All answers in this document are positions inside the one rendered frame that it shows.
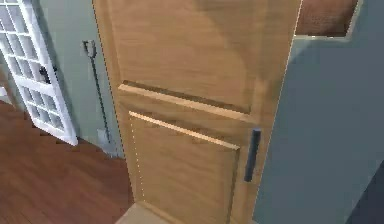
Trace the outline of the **brown wooden room door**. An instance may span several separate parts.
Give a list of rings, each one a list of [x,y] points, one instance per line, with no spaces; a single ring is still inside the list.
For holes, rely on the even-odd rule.
[[[302,0],[92,3],[133,193],[126,221],[253,224]]]

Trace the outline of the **white glazed room door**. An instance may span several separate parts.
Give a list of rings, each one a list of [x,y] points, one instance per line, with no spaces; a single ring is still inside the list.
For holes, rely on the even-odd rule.
[[[78,139],[32,0],[0,0],[0,51],[33,124],[75,146]],[[44,66],[51,84],[39,73]]]

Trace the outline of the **brown framed wall picture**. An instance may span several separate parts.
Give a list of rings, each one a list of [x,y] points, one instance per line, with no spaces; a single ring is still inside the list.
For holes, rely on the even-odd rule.
[[[346,41],[365,0],[302,0],[296,39]]]

